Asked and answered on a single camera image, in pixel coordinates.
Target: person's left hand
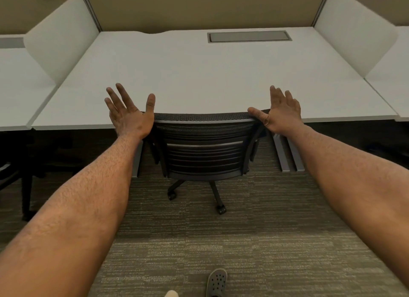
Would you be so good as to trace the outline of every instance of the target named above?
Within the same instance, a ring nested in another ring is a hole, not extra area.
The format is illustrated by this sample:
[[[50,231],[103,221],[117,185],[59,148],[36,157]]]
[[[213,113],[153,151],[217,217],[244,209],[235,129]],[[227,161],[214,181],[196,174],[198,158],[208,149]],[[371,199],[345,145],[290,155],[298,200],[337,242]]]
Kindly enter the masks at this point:
[[[121,99],[110,87],[108,87],[106,91],[112,100],[105,98],[105,103],[109,108],[109,117],[115,126],[118,137],[132,135],[142,140],[151,132],[153,121],[155,120],[153,113],[153,109],[155,108],[155,95],[150,94],[148,96],[146,112],[142,113],[135,104],[133,104],[125,88],[120,83],[117,83],[116,87],[124,103],[122,103]]]

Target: beige partition wall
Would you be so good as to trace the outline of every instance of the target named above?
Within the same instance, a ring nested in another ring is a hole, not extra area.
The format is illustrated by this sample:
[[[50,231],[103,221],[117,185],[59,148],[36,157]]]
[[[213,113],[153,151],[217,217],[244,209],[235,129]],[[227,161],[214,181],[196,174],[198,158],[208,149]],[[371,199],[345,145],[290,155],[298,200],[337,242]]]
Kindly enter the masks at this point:
[[[0,34],[26,33],[66,0],[0,0]]]
[[[104,31],[311,26],[322,0],[89,0]]]
[[[358,0],[397,26],[409,25],[409,0]]]

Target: foot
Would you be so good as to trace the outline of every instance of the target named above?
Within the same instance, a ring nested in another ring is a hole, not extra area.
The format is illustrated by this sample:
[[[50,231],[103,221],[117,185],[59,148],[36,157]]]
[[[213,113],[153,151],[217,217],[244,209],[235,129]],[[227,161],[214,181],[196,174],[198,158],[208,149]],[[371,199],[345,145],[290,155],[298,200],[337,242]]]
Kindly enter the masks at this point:
[[[225,297],[228,274],[224,269],[214,270],[207,280],[206,297]]]

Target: finger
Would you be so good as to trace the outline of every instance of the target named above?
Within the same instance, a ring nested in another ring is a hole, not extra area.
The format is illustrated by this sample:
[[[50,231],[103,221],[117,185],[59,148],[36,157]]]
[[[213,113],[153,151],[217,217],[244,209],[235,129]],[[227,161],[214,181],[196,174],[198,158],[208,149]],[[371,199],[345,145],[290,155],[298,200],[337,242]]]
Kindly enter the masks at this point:
[[[152,114],[153,115],[153,110],[155,108],[155,101],[156,97],[154,94],[150,94],[148,96],[148,100],[146,101],[146,110],[145,113]]]
[[[115,105],[112,103],[110,98],[105,98],[105,103],[107,105],[107,107],[109,108],[109,114],[113,115],[114,117],[118,116],[118,110],[115,108]]]
[[[290,107],[292,107],[292,108],[295,107],[294,99],[293,99],[292,94],[290,93],[289,90],[287,90],[287,91],[285,92],[285,99],[286,99],[286,101],[287,101],[288,106],[290,106]]]
[[[121,99],[118,97],[118,95],[114,92],[112,88],[108,87],[106,89],[106,92],[111,97],[112,102],[114,103],[115,108],[118,110],[118,112],[125,110],[124,104],[122,103]]]
[[[280,98],[276,93],[276,88],[274,86],[270,87],[270,99],[271,99],[271,108],[276,108],[280,105]]]
[[[295,106],[295,111],[297,111],[298,115],[300,115],[301,117],[301,105],[297,99],[294,99],[294,106]]]
[[[260,110],[257,110],[256,108],[248,108],[247,111],[251,116],[259,119],[264,124],[264,126],[268,125],[268,114]]]
[[[126,90],[122,86],[122,84],[116,83],[115,86],[117,87],[117,90],[118,90],[119,94],[121,95],[122,101],[125,103],[126,108],[130,112],[137,111],[138,108],[135,106],[135,104],[133,104],[132,99],[130,98],[130,96],[128,95],[128,93],[126,92]]]
[[[280,103],[285,102],[285,96],[284,96],[284,94],[283,94],[283,92],[281,91],[280,88],[276,88],[275,93],[276,93],[277,97],[279,98]]]

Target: white desk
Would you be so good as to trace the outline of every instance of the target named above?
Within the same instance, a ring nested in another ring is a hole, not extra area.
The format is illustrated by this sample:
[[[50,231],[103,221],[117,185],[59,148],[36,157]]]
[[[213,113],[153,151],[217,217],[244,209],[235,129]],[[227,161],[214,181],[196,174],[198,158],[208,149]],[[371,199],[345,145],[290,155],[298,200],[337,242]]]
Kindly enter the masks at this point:
[[[366,80],[399,114],[409,121],[409,27],[398,27],[396,44],[367,75]]]
[[[3,38],[19,36],[0,36]],[[0,131],[27,130],[55,83],[25,48],[0,48]]]
[[[306,122],[395,118],[388,104],[313,28],[282,30],[292,41],[208,43],[208,32],[235,30],[102,32],[33,127],[111,128],[105,88],[116,82],[141,110],[148,94],[155,93],[156,113],[268,109],[273,84],[291,90]]]

